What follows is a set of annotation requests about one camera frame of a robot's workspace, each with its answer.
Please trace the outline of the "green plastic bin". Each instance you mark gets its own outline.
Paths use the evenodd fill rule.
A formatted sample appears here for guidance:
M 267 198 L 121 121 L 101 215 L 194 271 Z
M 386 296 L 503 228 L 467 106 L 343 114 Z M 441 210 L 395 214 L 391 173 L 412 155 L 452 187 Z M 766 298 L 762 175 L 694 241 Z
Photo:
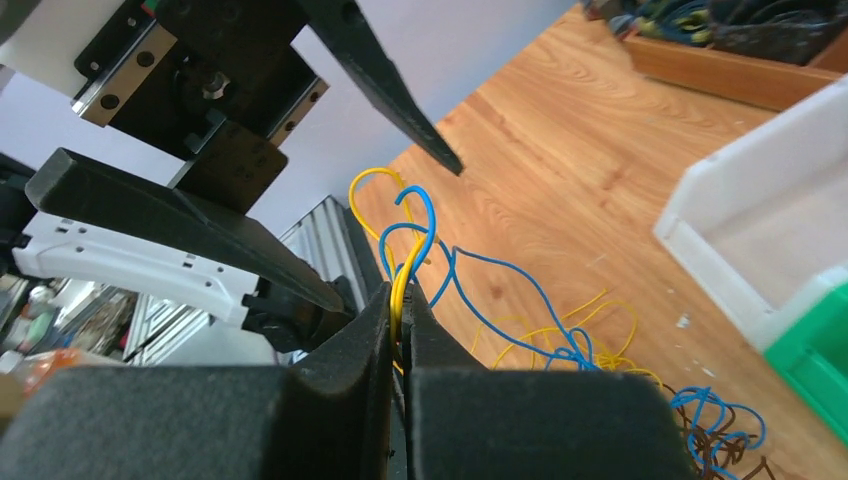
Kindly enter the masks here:
M 776 313 L 780 334 L 764 356 L 843 442 L 847 442 L 847 268 L 807 281 Z

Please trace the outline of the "wooden compartment tray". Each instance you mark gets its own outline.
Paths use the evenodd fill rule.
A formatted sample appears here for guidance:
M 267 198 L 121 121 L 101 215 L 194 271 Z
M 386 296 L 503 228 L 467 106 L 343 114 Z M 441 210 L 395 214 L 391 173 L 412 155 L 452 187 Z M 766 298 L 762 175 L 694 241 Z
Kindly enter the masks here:
M 847 28 L 807 64 L 795 65 L 627 33 L 635 71 L 653 80 L 752 106 L 783 111 L 847 72 Z

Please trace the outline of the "white plastic bin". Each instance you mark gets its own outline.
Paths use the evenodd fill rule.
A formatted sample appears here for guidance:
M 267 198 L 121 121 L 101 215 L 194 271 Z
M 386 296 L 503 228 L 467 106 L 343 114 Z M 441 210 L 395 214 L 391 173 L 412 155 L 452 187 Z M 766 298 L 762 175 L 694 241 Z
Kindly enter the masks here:
M 689 167 L 655 237 L 767 350 L 847 281 L 847 81 Z

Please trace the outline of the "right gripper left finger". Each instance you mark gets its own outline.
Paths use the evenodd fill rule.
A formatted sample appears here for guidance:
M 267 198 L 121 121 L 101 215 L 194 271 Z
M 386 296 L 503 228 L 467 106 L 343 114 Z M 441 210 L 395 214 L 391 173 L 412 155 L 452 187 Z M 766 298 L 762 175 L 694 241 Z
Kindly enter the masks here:
M 296 364 L 74 366 L 1 440 L 5 479 L 383 479 L 390 288 Z

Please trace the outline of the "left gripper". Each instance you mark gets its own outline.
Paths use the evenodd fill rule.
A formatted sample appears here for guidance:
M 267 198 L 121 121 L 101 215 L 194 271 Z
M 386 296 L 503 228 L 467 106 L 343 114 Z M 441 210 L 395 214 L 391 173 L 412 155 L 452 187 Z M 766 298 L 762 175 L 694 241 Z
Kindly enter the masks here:
M 27 198 L 343 311 L 333 287 L 242 215 L 287 166 L 281 144 L 327 90 L 292 45 L 307 24 L 384 118 L 461 175 L 357 2 L 122 1 L 75 58 L 85 83 L 74 110 L 179 159 L 177 190 L 59 148 L 26 183 Z

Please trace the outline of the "rolled dark patterned belt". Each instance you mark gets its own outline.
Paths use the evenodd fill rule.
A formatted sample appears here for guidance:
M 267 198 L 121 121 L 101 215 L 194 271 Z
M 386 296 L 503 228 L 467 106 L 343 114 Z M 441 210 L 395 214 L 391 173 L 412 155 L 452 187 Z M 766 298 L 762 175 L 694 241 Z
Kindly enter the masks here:
M 847 28 L 845 1 L 710 1 L 713 47 L 805 65 Z

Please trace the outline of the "rolled green-black belt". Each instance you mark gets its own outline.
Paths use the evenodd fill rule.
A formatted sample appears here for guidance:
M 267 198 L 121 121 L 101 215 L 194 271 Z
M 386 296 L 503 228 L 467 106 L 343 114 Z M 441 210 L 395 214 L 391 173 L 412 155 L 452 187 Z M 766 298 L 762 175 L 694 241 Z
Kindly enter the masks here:
M 712 42 L 707 1 L 612 1 L 607 26 L 617 36 L 637 33 L 693 47 Z

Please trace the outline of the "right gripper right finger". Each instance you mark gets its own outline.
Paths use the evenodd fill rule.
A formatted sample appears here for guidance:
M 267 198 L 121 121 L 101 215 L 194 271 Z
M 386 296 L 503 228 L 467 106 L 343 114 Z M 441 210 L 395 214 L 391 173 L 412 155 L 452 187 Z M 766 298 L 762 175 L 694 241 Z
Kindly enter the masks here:
M 414 479 L 691 479 L 672 410 L 628 373 L 491 370 L 436 320 L 403 307 L 408 471 Z

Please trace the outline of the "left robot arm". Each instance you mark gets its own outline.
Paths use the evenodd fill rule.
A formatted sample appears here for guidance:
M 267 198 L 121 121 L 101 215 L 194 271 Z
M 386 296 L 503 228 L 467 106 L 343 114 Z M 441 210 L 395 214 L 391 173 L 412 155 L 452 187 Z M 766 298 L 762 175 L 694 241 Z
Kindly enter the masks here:
M 293 48 L 312 30 L 373 107 L 444 168 L 426 118 L 355 1 L 5 1 L 1 63 L 74 113 L 176 157 L 166 185 L 66 147 L 1 162 L 1 269 L 168 296 L 312 350 L 358 312 L 249 212 L 327 90 Z

